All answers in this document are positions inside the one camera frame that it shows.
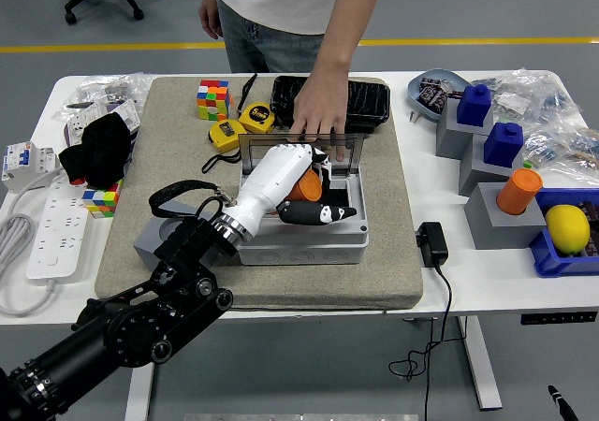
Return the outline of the person's left hand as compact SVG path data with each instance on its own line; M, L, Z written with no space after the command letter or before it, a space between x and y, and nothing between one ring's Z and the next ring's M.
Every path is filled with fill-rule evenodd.
M347 65L316 65L294 101L291 134L342 135L348 103Z

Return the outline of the person's right hand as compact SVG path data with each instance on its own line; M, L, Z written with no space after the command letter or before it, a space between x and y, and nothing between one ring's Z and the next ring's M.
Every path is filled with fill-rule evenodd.
M197 15L202 29L208 37L214 40L223 37L219 9L215 0L203 0L199 6Z

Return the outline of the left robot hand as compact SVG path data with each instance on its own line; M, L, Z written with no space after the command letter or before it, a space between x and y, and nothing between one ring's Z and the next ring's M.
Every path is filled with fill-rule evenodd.
M223 209L215 227L228 229L239 242L248 242L257 235L262 218L272 212L292 225L329 225L355 216L357 210L351 207L288 198L314 164L323 167L326 178L330 176L328 155L310 144L271 147L242 184L236 203Z

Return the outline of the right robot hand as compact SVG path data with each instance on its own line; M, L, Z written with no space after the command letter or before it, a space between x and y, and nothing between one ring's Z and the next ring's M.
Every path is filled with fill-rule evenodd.
M578 421L578 417L575 414L573 408L565 400L562 393L554 386L548 386L548 393L551 395L553 402L558 408L559 414L564 421Z

